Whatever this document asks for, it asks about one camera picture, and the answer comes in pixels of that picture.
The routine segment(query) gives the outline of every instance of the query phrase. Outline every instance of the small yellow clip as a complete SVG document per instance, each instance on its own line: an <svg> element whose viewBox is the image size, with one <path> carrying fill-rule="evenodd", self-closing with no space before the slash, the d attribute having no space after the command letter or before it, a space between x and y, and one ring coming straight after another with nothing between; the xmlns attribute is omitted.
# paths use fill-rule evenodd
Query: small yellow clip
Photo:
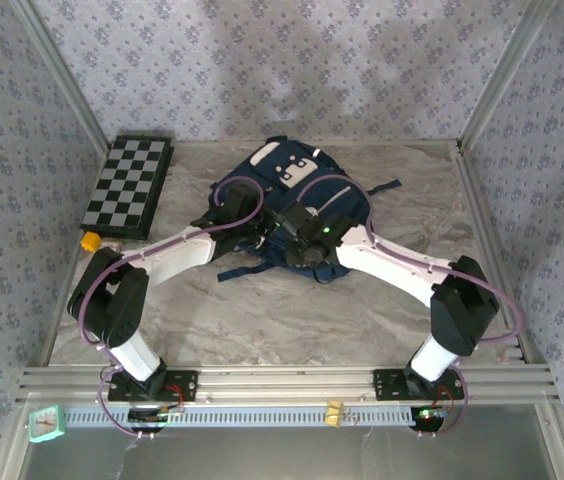
<svg viewBox="0 0 564 480"><path fill-rule="evenodd" d="M82 242L80 242L80 244L87 252L95 252L100 246L101 241L102 239L97 233L86 232L84 237L82 237Z"/></svg>
<svg viewBox="0 0 564 480"><path fill-rule="evenodd" d="M339 400L329 401L329 406L326 409L326 424L338 428L342 421L343 404Z"/></svg>

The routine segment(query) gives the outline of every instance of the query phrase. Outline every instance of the patterned wall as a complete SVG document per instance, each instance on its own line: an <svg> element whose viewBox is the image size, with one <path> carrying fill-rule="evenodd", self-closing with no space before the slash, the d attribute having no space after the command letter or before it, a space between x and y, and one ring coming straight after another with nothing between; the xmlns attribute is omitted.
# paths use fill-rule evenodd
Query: patterned wall
<svg viewBox="0 0 564 480"><path fill-rule="evenodd" d="M478 139L472 158L502 255L564 404L564 0Z"/></svg>
<svg viewBox="0 0 564 480"><path fill-rule="evenodd" d="M526 0L35 0L111 139L457 138Z"/></svg>
<svg viewBox="0 0 564 480"><path fill-rule="evenodd" d="M0 434L21 367L44 343L96 155L0 0Z"/></svg>

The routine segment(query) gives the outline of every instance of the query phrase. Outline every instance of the green clock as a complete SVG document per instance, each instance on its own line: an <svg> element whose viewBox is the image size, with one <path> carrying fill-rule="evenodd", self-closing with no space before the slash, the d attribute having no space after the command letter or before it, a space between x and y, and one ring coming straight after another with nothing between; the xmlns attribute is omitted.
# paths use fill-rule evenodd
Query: green clock
<svg viewBox="0 0 564 480"><path fill-rule="evenodd" d="M33 443L64 435L65 429L64 408L61 405L51 405L29 414L29 441Z"/></svg>

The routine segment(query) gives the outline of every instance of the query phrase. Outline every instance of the chessboard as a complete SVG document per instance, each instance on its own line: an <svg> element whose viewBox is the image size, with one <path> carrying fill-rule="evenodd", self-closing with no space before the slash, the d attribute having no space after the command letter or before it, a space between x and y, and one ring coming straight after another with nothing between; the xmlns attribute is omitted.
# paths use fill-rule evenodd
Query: chessboard
<svg viewBox="0 0 564 480"><path fill-rule="evenodd" d="M170 138L117 137L80 228L101 237L146 240L172 155Z"/></svg>

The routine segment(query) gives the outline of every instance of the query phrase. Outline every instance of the marble surface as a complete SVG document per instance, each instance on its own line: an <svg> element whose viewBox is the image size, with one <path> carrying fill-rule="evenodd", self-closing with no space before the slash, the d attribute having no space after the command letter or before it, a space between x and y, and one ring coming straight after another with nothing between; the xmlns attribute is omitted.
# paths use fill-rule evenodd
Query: marble surface
<svg viewBox="0 0 564 480"><path fill-rule="evenodd" d="M257 144L177 144L149 241L180 232L206 210L209 185ZM323 146L366 187L393 179L403 186L373 197L376 231L419 252L478 257L454 166L444 154L396 145ZM137 246L127 242L125 248ZM74 284L89 258L84 255ZM361 272L329 285L273 269L218 283L219 272L259 260L233 253L152 289L141 331L171 365L402 365L429 333L428 310L401 290ZM488 334L505 330L500 318ZM471 363L502 362L481 348ZM61 320L51 363L101 364L82 343L76 322Z"/></svg>

